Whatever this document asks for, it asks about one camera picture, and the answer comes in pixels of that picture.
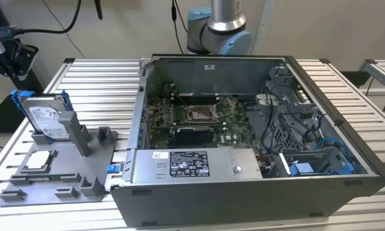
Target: white label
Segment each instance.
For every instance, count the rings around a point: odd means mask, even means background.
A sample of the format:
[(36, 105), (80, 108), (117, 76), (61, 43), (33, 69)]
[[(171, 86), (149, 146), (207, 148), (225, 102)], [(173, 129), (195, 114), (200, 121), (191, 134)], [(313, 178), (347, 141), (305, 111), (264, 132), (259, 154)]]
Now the white label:
[(204, 70), (215, 70), (216, 65), (204, 65)]
[(41, 168), (45, 163), (47, 160), (49, 159), (51, 153), (49, 151), (39, 151), (32, 153), (31, 158), (27, 161), (25, 166), (31, 169), (31, 168)]
[(44, 135), (53, 139), (68, 139), (69, 134), (63, 124), (59, 123), (59, 113), (51, 107), (29, 108), (35, 121)]
[(168, 159), (168, 152), (153, 152), (153, 159)]

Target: slotted metal table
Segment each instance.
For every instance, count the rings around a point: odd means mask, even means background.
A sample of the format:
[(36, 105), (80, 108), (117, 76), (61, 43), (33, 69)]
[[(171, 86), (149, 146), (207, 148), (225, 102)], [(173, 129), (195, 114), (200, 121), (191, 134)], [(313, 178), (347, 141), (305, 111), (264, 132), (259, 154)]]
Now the slotted metal table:
[(359, 71), (365, 71), (385, 86), (385, 60), (367, 59)]
[[(336, 70), (317, 60), (300, 65), (385, 163), (385, 114)], [(113, 162), (125, 161), (127, 138), (140, 79), (140, 60), (75, 60), (64, 63), (47, 93), (71, 94), (81, 124), (111, 126), (120, 136)], [(0, 153), (0, 192), (32, 145), (24, 120)], [(128, 230), (111, 195), (97, 203), (0, 207), (0, 230)], [(385, 230), (385, 187), (372, 197), (353, 199), (331, 217), (163, 229), (169, 231), (369, 231)]]

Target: silver metal tube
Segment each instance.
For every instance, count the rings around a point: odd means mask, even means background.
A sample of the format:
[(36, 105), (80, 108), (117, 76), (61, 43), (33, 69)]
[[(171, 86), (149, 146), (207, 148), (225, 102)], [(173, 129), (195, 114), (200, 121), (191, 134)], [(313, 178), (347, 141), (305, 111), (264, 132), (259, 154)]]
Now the silver metal tube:
[(212, 30), (227, 32), (244, 26), (245, 16), (241, 14), (241, 0), (211, 0), (211, 11), (208, 26)]

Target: blue cable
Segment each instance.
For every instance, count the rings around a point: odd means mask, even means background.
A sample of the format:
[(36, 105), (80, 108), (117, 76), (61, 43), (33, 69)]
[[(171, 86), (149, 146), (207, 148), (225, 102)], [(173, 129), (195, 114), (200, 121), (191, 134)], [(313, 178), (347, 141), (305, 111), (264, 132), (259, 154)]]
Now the blue cable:
[(332, 142), (336, 142), (341, 145), (341, 148), (344, 149), (344, 154), (347, 155), (345, 158), (349, 158), (349, 152), (348, 152), (348, 149), (347, 147), (344, 146), (344, 143), (335, 139), (335, 138), (325, 138), (325, 139), (321, 139), (319, 143), (316, 143), (316, 146), (315, 146), (315, 150), (317, 150), (321, 146), (321, 144), (325, 142), (325, 141), (332, 141)]

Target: small blue part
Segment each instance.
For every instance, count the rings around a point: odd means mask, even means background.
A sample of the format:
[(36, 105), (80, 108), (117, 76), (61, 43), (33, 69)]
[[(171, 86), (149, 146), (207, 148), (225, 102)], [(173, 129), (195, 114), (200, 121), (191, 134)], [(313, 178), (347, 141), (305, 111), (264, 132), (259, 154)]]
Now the small blue part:
[(36, 92), (35, 91), (28, 91), (28, 90), (25, 90), (25, 91), (23, 91), (20, 94), (19, 94), (19, 98), (29, 98), (29, 97), (32, 97), (33, 95), (36, 95)]
[(336, 173), (337, 175), (351, 175), (353, 173), (352, 163), (347, 162), (343, 170), (337, 171)]
[(64, 103), (65, 103), (65, 107), (68, 111), (73, 111), (75, 109), (72, 108), (72, 103), (71, 103), (71, 96), (69, 94), (65, 92), (65, 90), (61, 91), (60, 95), (64, 98)]
[(292, 164), (289, 167), (289, 171), (293, 176), (315, 173), (313, 167), (309, 163)]
[(211, 17), (211, 7), (196, 7), (188, 11), (188, 21), (209, 18)]
[(231, 37), (220, 50), (220, 54), (248, 54), (252, 45), (252, 33), (244, 30)]
[(120, 165), (108, 165), (107, 166), (107, 173), (112, 174), (112, 173), (120, 173), (121, 167)]
[(20, 111), (23, 111), (24, 114), (25, 114), (25, 111), (24, 111), (24, 109), (23, 109), (23, 105), (21, 105), (19, 99), (20, 99), (20, 98), (29, 98), (29, 97), (32, 97), (33, 95), (36, 95), (36, 92), (35, 92), (35, 91), (28, 91), (28, 90), (25, 90), (25, 91), (23, 91), (23, 92), (20, 92), (19, 90), (12, 90), (11, 95), (12, 95), (12, 100), (13, 100), (16, 106), (17, 106), (17, 109), (19, 109)]
[(301, 174), (315, 172), (313, 167), (311, 167), (309, 163), (299, 163), (299, 164), (293, 164), (293, 165), (297, 167), (297, 170)]

